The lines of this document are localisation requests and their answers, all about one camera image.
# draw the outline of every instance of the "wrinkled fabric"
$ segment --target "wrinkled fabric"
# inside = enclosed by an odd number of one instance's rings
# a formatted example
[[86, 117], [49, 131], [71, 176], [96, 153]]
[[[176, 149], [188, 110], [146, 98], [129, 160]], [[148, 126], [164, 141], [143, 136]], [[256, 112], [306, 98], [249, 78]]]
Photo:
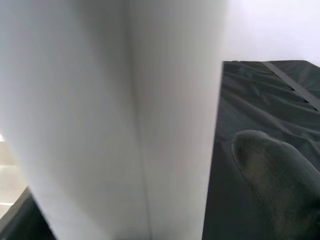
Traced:
[[276, 239], [233, 159], [232, 139], [243, 130], [263, 131], [294, 146], [319, 171], [319, 123], [320, 113], [262, 63], [225, 62], [202, 239]]
[[307, 61], [272, 61], [278, 69], [320, 100], [320, 68]]
[[320, 238], [320, 173], [295, 147], [244, 130], [235, 135], [232, 153], [277, 240]]

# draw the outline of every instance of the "dark green fabric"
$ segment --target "dark green fabric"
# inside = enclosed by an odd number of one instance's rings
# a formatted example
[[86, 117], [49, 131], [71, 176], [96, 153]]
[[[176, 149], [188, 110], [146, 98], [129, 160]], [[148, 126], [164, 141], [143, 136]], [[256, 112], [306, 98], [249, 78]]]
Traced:
[[0, 219], [0, 240], [55, 240], [28, 188]]
[[[314, 70], [305, 74], [316, 68], [308, 62], [272, 64], [294, 80], [303, 76], [305, 84], [319, 79]], [[319, 171], [319, 123], [320, 112], [261, 62], [225, 62], [202, 239], [275, 240], [274, 223], [234, 161], [233, 138], [263, 131], [294, 146]]]
[[320, 173], [295, 147], [245, 130], [235, 136], [232, 152], [277, 240], [320, 238]]

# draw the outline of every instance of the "white tube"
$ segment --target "white tube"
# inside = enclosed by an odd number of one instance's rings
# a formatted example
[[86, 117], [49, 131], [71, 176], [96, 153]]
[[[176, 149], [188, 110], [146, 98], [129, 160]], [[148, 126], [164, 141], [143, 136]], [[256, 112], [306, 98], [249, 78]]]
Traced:
[[222, 2], [0, 3], [1, 134], [58, 239], [201, 238]]

